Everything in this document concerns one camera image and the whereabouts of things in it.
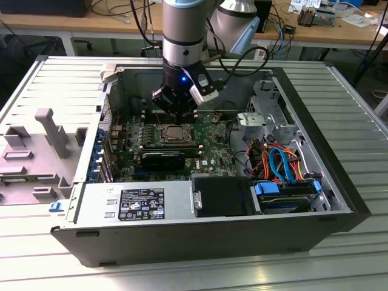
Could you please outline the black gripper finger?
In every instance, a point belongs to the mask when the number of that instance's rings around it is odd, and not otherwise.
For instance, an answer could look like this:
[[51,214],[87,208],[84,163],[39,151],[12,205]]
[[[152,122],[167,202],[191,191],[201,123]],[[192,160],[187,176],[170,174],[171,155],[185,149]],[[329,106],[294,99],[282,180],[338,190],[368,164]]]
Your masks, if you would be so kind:
[[198,105],[193,98],[182,99],[179,102],[179,123],[192,122],[194,120],[194,111]]
[[170,87],[160,87],[159,89],[152,91],[153,103],[165,113],[168,113],[174,119],[175,124],[180,123],[180,111],[177,97],[174,89],[171,89]]

